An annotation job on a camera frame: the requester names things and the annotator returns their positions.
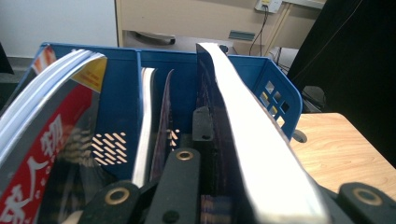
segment white wall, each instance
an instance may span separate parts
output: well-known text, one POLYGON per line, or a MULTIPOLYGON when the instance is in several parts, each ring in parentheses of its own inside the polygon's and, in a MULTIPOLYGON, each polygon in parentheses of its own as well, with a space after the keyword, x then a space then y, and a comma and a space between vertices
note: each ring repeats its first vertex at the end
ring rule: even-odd
POLYGON ((117 46, 112 0, 0 0, 8 57, 33 58, 42 42, 117 46))

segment book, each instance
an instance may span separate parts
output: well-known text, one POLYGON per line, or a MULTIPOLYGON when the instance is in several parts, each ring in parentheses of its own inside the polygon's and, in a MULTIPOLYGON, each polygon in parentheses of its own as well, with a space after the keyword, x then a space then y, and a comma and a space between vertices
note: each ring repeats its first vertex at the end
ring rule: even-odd
POLYGON ((0 118, 0 222, 36 222, 57 155, 81 144, 76 135, 92 138, 105 71, 103 54, 70 52, 34 78, 0 118))
POLYGON ((163 101, 161 104, 161 113, 159 119, 158 133, 155 141, 155 147, 152 155, 151 169, 149 180, 160 178, 166 163, 166 159, 172 148, 172 105, 171 105, 171 79, 174 70, 171 70, 165 80, 163 89, 163 101))
POLYGON ((142 99, 143 99, 143 119, 139 135, 139 143, 136 150, 134 161, 134 171, 132 182, 139 188, 143 187, 149 179, 149 167, 151 165, 152 152, 154 150, 154 133, 151 129, 153 123, 152 115, 152 92, 153 79, 155 76, 154 68, 142 68, 142 99))
POLYGON ((159 81, 156 69, 142 69, 143 119, 132 176, 132 182, 139 188, 161 176, 171 150, 169 130, 172 125, 172 74, 173 70, 167 74, 163 92, 160 92, 159 88, 156 88, 159 81))
POLYGON ((14 101, 14 99, 21 93, 21 91, 35 78, 37 77, 44 69, 50 66, 52 63, 56 61, 55 52, 53 51, 50 45, 44 47, 34 58, 32 62, 32 66, 28 69, 28 71, 23 75, 18 86, 11 93, 9 98, 7 99, 5 105, 0 110, 0 116, 6 111, 9 105, 14 101))
POLYGON ((329 223, 317 187, 227 56, 210 43, 197 53, 198 106, 209 106, 219 150, 217 194, 234 207, 246 197, 257 223, 329 223))

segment magazine cover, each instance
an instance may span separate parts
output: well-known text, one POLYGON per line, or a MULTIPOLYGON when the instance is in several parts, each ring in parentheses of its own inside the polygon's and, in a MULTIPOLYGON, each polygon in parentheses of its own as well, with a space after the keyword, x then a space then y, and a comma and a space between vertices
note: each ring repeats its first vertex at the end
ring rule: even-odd
POLYGON ((197 44, 197 54, 197 105, 209 107, 219 150, 212 196, 231 197, 232 214, 251 207, 255 223, 329 223, 318 189, 227 56, 211 43, 197 44))
MULTIPOLYGON (((75 146, 87 154, 83 143, 92 139, 105 71, 104 55, 71 52, 32 80, 0 118, 0 223, 36 223, 57 155, 75 146)), ((55 222, 76 209, 64 210, 55 222)))
POLYGON ((0 116, 6 111, 9 105, 14 101, 14 99, 23 91, 23 89, 44 69, 50 66, 56 61, 55 52, 50 45, 44 47, 34 58, 32 66, 29 68, 28 72, 21 78, 18 86, 15 88, 14 92, 9 96, 5 105, 0 110, 0 116))

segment wooden desk surface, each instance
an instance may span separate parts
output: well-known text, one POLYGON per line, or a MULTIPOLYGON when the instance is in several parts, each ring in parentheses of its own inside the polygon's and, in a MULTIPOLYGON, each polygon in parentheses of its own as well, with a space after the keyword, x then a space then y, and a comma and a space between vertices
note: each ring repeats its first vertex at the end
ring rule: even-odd
POLYGON ((292 139, 291 148, 321 186, 338 192, 344 183, 361 182, 396 200, 396 170, 344 116, 302 114, 297 130, 307 142, 292 139))

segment electrical outlet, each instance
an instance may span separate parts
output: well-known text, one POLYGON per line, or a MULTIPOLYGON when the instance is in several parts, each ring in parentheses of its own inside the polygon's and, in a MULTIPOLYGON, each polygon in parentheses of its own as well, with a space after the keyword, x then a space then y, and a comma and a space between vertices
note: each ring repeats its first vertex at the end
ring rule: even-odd
POLYGON ((258 11, 265 11, 264 6, 268 6, 269 12, 277 13, 281 5, 282 0, 258 0, 254 8, 258 11))

